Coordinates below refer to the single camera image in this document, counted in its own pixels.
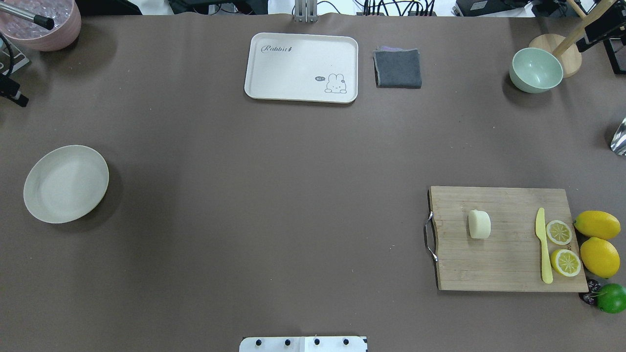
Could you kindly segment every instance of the knife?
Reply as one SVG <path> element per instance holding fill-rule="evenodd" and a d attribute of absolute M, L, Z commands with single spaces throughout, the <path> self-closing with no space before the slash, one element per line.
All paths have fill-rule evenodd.
<path fill-rule="evenodd" d="M 548 256 L 548 239 L 546 234 L 545 210 L 539 208 L 535 219 L 535 234 L 541 241 L 541 279 L 547 284 L 552 283 L 552 267 Z"/>

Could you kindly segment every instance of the rectangular tray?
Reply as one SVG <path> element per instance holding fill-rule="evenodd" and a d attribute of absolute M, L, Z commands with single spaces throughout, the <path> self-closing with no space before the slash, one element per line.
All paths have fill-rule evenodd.
<path fill-rule="evenodd" d="M 350 103 L 358 94 L 358 53 L 350 37 L 259 33 L 244 90 L 255 99 Z"/>
<path fill-rule="evenodd" d="M 587 292 L 582 269 L 575 277 L 562 276 L 553 269 L 551 284 L 541 280 L 535 217 L 543 207 L 546 223 L 561 220 L 573 230 L 565 190 L 432 186 L 429 194 L 440 290 Z M 487 212 L 491 218 L 487 239 L 469 235 L 468 212 L 474 209 Z M 548 239 L 549 253 L 560 248 L 580 256 L 576 237 L 565 246 Z"/>

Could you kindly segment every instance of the black-tipped metal rod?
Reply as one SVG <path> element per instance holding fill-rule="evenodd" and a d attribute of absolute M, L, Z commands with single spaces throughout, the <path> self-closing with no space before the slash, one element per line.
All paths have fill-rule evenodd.
<path fill-rule="evenodd" d="M 48 17 L 40 16 L 38 14 L 34 14 L 30 11 L 16 8 L 15 6 L 4 3 L 4 1 L 0 0 L 0 11 L 8 14 L 12 14 L 13 16 L 25 19 L 29 22 L 42 26 L 46 28 L 48 31 L 54 28 L 54 20 Z"/>

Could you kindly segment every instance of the cutting board handle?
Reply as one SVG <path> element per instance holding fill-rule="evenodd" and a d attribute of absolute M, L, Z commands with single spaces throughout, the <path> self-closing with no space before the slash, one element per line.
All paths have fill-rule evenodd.
<path fill-rule="evenodd" d="M 426 249 L 431 253 L 431 255 L 433 256 L 433 262 L 438 262 L 439 258 L 437 258 L 437 255 L 433 252 L 432 249 L 430 249 L 430 247 L 428 246 L 428 223 L 433 221 L 433 212 L 430 212 L 428 214 L 428 218 L 426 218 L 426 222 L 424 223 L 424 244 L 426 245 Z"/>

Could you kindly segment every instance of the banana slice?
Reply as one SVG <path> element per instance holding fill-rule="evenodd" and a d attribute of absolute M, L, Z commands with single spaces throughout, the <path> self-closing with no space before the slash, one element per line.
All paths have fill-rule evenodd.
<path fill-rule="evenodd" d="M 469 236 L 473 239 L 485 239 L 491 234 L 489 214 L 481 210 L 472 210 L 468 214 Z"/>

